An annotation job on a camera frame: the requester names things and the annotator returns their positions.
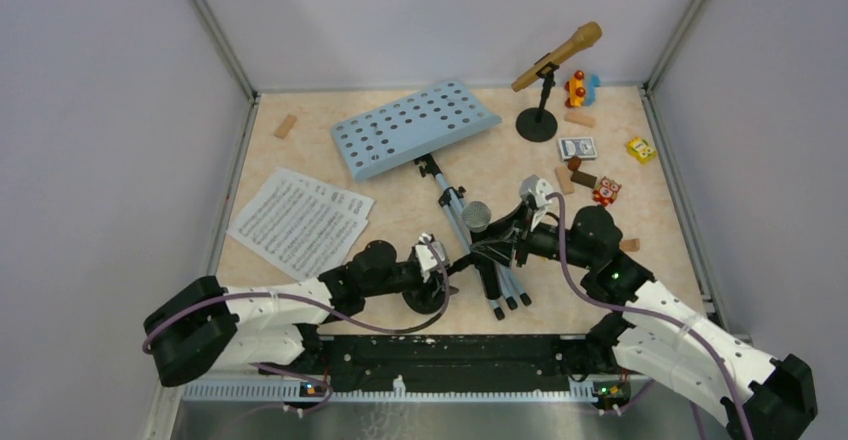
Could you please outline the silver black microphone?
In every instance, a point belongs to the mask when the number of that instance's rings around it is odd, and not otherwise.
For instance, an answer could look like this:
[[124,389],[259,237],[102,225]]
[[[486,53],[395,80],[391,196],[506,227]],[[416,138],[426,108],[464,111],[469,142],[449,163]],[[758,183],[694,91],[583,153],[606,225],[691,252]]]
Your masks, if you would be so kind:
[[[461,220],[469,231],[471,236],[471,244],[475,241],[503,238],[502,235],[488,235],[486,228],[492,223],[492,212],[489,206],[482,201],[470,201],[467,203],[461,212]],[[485,296],[489,300],[498,300],[503,294],[501,274],[499,273],[500,264],[472,253],[475,268],[480,273]]]

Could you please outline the black stand for silver microphone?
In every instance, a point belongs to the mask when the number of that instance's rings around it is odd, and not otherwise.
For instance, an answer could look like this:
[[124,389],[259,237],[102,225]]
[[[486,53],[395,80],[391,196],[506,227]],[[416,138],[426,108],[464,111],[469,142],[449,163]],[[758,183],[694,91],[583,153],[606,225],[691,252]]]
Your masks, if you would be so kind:
[[447,261],[425,249],[422,257],[411,255],[408,264],[403,270],[406,284],[401,289],[407,306],[422,315],[441,315],[449,296],[458,291],[449,285],[450,277],[469,267],[472,257],[466,254],[456,261]]

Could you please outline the light blue music stand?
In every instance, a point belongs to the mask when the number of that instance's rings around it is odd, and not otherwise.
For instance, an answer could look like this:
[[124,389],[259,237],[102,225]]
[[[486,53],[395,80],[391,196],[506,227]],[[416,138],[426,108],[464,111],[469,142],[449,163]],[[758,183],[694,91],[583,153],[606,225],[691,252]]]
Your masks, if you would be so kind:
[[[460,257],[472,257],[471,236],[461,220],[462,209],[469,203],[465,190],[447,180],[433,154],[500,122],[500,116],[484,107],[463,83],[448,80],[340,121],[332,126],[331,135],[357,182],[407,163],[417,167],[421,176],[432,177],[442,190],[437,203],[460,241]],[[318,278],[329,289],[333,306],[353,315],[362,310],[368,297],[401,295],[406,284],[403,270],[409,267],[414,245],[408,256],[400,259],[391,243],[371,241],[352,260]],[[483,286],[473,257],[467,268],[474,269]],[[501,320],[505,307],[515,309],[532,301],[510,268],[499,268],[504,294],[487,301]]]

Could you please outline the sheet music page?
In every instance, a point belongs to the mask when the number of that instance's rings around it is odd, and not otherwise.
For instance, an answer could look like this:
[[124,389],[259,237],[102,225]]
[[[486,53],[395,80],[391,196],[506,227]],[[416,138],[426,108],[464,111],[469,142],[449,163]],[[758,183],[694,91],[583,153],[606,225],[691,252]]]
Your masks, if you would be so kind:
[[296,180],[274,173],[228,235],[300,282],[342,265],[368,225]]
[[375,203],[370,197],[328,184],[290,169],[280,167],[276,169],[276,173],[296,180],[298,183],[319,194],[327,202],[334,203],[340,209],[346,210],[357,218],[367,219]]

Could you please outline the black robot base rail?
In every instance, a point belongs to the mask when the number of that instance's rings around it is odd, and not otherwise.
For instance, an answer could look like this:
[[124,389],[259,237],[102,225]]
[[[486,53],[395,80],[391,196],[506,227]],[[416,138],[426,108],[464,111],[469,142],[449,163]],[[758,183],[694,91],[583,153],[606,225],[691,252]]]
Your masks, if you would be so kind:
[[632,372],[583,335],[336,335],[310,341],[291,365],[337,392],[563,392],[581,381],[590,394],[622,399]]

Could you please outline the black stand for gold microphone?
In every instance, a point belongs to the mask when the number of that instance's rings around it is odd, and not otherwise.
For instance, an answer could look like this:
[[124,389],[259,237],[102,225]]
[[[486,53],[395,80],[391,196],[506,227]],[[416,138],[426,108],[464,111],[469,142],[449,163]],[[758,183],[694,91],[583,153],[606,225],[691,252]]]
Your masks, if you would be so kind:
[[546,142],[554,137],[557,132],[557,120],[555,116],[546,109],[551,90],[555,86],[555,72],[558,66],[548,62],[538,72],[537,76],[543,80],[537,107],[523,110],[516,119],[516,131],[525,140],[534,143]]

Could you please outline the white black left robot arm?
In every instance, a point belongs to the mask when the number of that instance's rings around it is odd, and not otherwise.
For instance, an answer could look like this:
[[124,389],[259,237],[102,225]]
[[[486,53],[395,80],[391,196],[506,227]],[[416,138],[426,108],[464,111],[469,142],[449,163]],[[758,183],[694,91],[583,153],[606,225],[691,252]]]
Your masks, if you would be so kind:
[[404,261],[392,244],[375,240],[343,265],[297,283],[233,287],[203,276],[144,320],[142,350],[164,387],[259,363],[308,373],[321,357],[319,326],[344,321],[378,331],[356,317],[370,297],[399,294],[426,318],[413,327],[385,328],[386,334],[432,325],[447,308],[449,269],[442,244],[423,235]]

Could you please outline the gold microphone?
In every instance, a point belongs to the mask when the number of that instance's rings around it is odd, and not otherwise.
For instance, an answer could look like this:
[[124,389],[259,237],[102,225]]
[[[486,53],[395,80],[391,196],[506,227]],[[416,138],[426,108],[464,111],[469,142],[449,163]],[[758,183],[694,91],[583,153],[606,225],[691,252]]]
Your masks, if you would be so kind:
[[512,84],[513,92],[519,92],[532,85],[537,78],[543,78],[555,67],[561,66],[576,54],[591,48],[603,35],[597,22],[591,21],[580,26],[572,36],[559,47],[548,52],[531,68],[522,73]]

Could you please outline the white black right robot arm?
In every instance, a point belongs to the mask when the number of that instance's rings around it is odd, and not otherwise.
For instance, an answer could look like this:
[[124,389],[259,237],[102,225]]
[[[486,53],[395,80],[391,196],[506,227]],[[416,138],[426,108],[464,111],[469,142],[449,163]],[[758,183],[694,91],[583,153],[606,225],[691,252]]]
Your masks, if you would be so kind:
[[778,359],[728,333],[689,307],[620,248],[623,234],[602,206],[583,207],[571,227],[545,218],[564,199],[543,207],[522,202],[494,221],[482,202],[461,220],[471,249],[505,266],[528,256],[557,260],[582,300],[607,310],[590,331],[589,364],[645,375],[710,414],[733,439],[798,439],[818,414],[811,367],[789,354]]

